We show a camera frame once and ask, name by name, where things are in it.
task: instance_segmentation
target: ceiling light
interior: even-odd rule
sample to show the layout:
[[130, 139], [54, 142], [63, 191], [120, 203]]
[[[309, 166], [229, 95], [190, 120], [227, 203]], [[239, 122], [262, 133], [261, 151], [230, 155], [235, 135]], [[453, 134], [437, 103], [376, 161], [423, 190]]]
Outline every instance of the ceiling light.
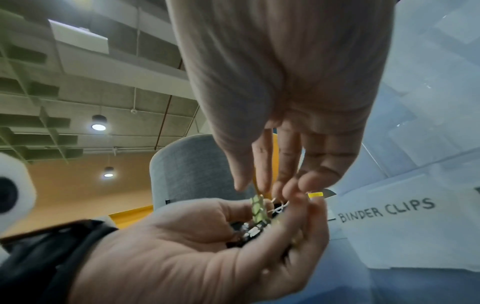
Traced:
[[114, 176], [114, 168], [113, 167], [106, 167], [103, 171], [103, 177], [111, 178]]
[[103, 115], [93, 115], [91, 117], [91, 128], [95, 131], [105, 131], [107, 129], [107, 118]]

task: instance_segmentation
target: wall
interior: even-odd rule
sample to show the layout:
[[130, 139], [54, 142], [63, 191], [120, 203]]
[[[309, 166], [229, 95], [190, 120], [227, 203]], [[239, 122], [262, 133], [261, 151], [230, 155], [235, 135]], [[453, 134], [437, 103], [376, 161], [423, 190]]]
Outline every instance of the wall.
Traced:
[[88, 155], [69, 164], [38, 162], [28, 166], [37, 190], [33, 211], [2, 236], [78, 219], [94, 218], [152, 204], [149, 163], [153, 153], [110, 157], [115, 178], [103, 180], [106, 155]]

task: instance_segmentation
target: hand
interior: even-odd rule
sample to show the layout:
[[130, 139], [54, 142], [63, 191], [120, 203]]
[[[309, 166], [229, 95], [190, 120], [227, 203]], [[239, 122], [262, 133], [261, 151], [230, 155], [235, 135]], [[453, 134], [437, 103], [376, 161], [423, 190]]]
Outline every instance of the hand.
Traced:
[[[229, 222], [252, 219], [249, 201], [174, 203], [105, 237], [87, 258], [70, 303], [248, 303], [301, 290], [329, 241], [323, 200], [298, 194], [279, 223], [226, 249]], [[305, 239], [281, 255], [305, 225]]]
[[[392, 33], [393, 0], [168, 1], [195, 96], [235, 188], [273, 197], [336, 183], [357, 157]], [[297, 172], [302, 146], [305, 158]]]

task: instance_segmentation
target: gray chair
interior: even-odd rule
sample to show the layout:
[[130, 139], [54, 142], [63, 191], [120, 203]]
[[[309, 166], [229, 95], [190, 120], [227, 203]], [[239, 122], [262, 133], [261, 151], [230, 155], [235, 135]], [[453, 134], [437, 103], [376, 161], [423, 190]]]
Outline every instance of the gray chair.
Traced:
[[210, 134], [186, 137], [158, 151], [150, 161], [150, 179], [154, 210], [189, 199], [241, 200], [256, 194], [253, 184], [244, 192], [234, 189], [227, 158]]

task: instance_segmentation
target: ceiling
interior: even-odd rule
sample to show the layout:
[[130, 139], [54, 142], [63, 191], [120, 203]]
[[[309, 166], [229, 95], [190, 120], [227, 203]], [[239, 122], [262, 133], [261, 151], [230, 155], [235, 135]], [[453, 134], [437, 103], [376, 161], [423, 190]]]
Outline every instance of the ceiling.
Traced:
[[[0, 10], [0, 120], [14, 114], [41, 122], [33, 128], [25, 117], [0, 121], [11, 131], [0, 132], [0, 150], [54, 151], [32, 160], [76, 158], [81, 150], [151, 152], [210, 132], [165, 2], [5, 0]], [[91, 128], [96, 114], [107, 117], [106, 133]], [[52, 127], [51, 118], [69, 123]]]

